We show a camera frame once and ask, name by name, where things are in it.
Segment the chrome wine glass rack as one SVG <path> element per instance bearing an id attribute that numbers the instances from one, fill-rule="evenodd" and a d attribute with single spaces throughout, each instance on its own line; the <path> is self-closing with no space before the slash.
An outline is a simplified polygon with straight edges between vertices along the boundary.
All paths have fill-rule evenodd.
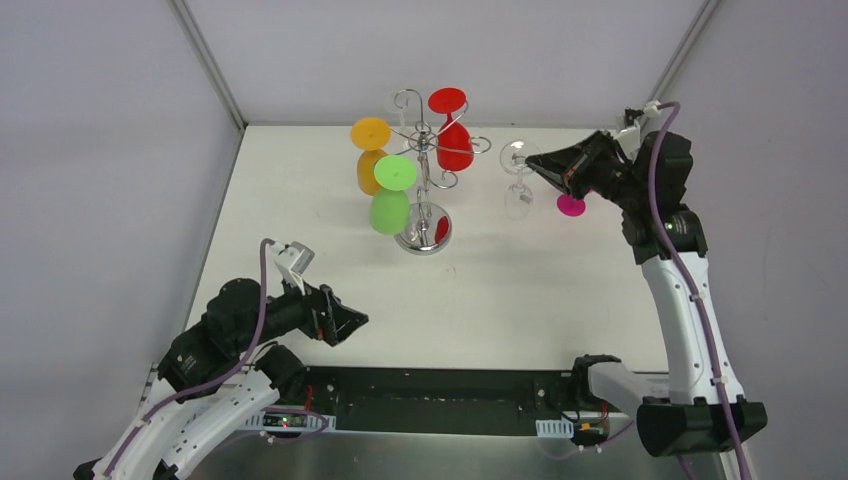
<path id="1" fill-rule="evenodd" d="M 402 152 L 415 155 L 420 180 L 415 189 L 415 201 L 410 206 L 408 225 L 403 232 L 395 236 L 395 240 L 405 252 L 426 256 L 444 250 L 453 233 L 453 221 L 449 213 L 431 199 L 431 191 L 455 188 L 459 183 L 459 172 L 443 170 L 437 162 L 437 132 L 445 123 L 446 116 L 429 108 L 430 96 L 425 98 L 414 89 L 408 90 L 411 100 L 408 115 L 412 129 L 408 133 L 400 131 L 398 127 L 391 130 L 403 139 Z M 467 99 L 459 122 L 468 109 Z M 491 149 L 492 143 L 485 137 L 470 134 L 470 139 L 473 160 Z"/>

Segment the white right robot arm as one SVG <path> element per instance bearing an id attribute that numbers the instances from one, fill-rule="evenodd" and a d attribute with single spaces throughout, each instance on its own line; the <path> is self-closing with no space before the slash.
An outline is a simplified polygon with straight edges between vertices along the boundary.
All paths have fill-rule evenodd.
<path id="1" fill-rule="evenodd" d="M 525 163 L 564 194 L 595 193 L 621 210 L 622 232 L 653 296 L 666 351 L 663 384 L 612 355 L 576 358 L 567 384 L 572 404 L 590 410 L 605 402 L 625 413 L 654 457 L 728 452 L 762 430 L 766 409 L 747 399 L 723 347 L 703 226 L 683 202 L 693 166 L 690 141 L 652 132 L 628 160 L 610 134 L 597 131 Z"/>

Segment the green plastic wine glass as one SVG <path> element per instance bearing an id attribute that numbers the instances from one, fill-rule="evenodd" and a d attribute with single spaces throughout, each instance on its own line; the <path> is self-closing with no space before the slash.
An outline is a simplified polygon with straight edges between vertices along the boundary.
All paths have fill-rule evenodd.
<path id="1" fill-rule="evenodd" d="M 378 233 L 401 233 L 409 221 L 410 200 L 407 191 L 417 182 L 417 168 L 402 155 L 387 155 L 374 166 L 378 185 L 369 207 L 369 222 Z"/>

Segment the magenta plastic wine glass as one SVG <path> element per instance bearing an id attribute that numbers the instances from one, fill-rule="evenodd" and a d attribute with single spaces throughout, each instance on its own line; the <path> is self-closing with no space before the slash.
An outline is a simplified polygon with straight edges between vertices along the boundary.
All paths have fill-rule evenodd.
<path id="1" fill-rule="evenodd" d="M 575 199 L 567 194 L 562 194 L 557 198 L 556 206 L 561 214 L 568 217 L 579 217 L 587 209 L 584 200 Z"/>

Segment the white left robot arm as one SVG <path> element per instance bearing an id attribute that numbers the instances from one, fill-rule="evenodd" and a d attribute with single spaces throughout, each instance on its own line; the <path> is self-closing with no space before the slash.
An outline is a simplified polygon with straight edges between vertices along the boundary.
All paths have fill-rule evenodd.
<path id="1" fill-rule="evenodd" d="M 305 367 L 288 348 L 264 344 L 299 330 L 336 346 L 368 322 L 327 285 L 225 283 L 200 321 L 178 335 L 159 362 L 146 402 L 118 443 L 79 465 L 76 479 L 182 479 L 238 425 L 274 401 L 297 402 Z"/>

